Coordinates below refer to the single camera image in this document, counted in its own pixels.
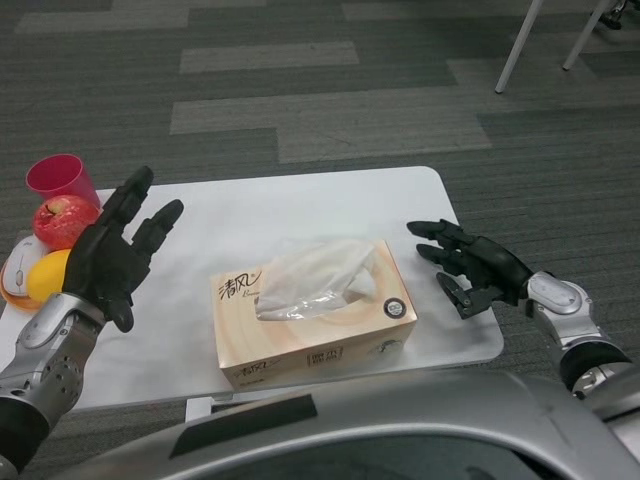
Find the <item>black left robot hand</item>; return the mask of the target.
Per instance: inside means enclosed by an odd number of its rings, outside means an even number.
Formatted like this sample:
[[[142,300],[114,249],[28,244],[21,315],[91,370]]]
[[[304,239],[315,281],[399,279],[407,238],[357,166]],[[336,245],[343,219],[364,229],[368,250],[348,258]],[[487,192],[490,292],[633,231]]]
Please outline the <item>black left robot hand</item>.
[[[184,211],[175,199],[145,219],[127,242],[124,228],[139,212],[154,179],[143,166],[115,189],[97,220],[86,227],[71,249],[62,291],[97,307],[123,333],[132,330],[132,293],[150,272],[152,256]]]

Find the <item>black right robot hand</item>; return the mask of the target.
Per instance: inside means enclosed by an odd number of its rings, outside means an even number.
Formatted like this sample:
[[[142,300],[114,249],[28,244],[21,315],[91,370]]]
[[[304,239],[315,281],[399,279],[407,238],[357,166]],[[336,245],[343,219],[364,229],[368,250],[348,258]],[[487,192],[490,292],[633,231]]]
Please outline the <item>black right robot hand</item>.
[[[493,303],[516,306],[533,272],[500,244],[466,233],[444,219],[411,221],[411,234],[437,243],[418,244],[417,253],[442,271],[436,274],[440,288],[463,319],[488,310]]]

